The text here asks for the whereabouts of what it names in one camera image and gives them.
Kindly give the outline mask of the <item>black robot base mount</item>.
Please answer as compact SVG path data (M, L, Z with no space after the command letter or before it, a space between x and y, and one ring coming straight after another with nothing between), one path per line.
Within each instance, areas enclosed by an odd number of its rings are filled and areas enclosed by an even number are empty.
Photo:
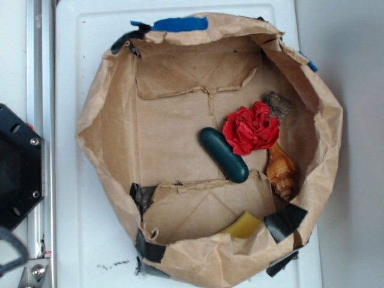
M1 104L1 226L14 230L43 198L43 140Z

